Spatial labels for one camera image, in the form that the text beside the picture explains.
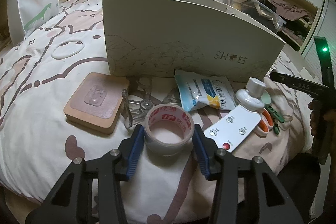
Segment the bed sheet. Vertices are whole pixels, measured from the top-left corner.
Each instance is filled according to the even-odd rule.
[[[55,60],[51,52],[66,41],[79,40],[84,49],[72,57]],[[281,52],[273,67],[300,76]],[[102,0],[69,0],[60,14],[37,29],[27,40],[0,58],[0,182],[9,190],[40,203],[75,157],[91,160],[117,148],[131,131],[119,119],[114,132],[105,135],[67,122],[63,108],[90,72],[109,74],[102,22]],[[273,83],[264,82],[273,107],[291,122],[282,124],[278,136],[260,138],[251,133],[234,155],[246,159],[261,155],[278,173],[302,150],[311,147],[310,97]],[[152,100],[177,99],[174,79],[152,81]],[[241,83],[232,83],[234,89]],[[143,97],[135,79],[130,94]],[[225,112],[209,107],[192,113],[203,129],[217,122]],[[182,223],[207,217],[215,183],[201,175],[192,143],[179,155],[160,157],[145,147],[134,177],[121,184],[129,223]],[[93,213],[97,213],[97,182],[93,184]],[[239,182],[239,201],[243,184]]]

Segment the remote control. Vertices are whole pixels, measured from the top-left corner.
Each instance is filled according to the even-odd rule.
[[[247,110],[238,105],[224,118],[204,131],[204,135],[214,139],[218,148],[228,152],[235,150],[260,122],[258,112]]]

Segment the red button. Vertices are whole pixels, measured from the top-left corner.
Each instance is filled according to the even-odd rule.
[[[229,150],[230,149],[230,145],[228,143],[224,143],[223,144],[223,149]]]

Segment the black pants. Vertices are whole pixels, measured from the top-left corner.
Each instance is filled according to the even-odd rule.
[[[305,223],[320,180],[320,165],[310,154],[300,153],[281,170],[278,178],[292,198]],[[207,224],[208,218],[189,224]],[[244,202],[238,204],[237,224],[250,224]]]

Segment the blue and white packet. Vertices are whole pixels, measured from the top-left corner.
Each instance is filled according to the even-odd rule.
[[[225,76],[203,76],[195,72],[175,70],[182,108],[192,111],[207,105],[222,109],[233,110],[234,92]]]

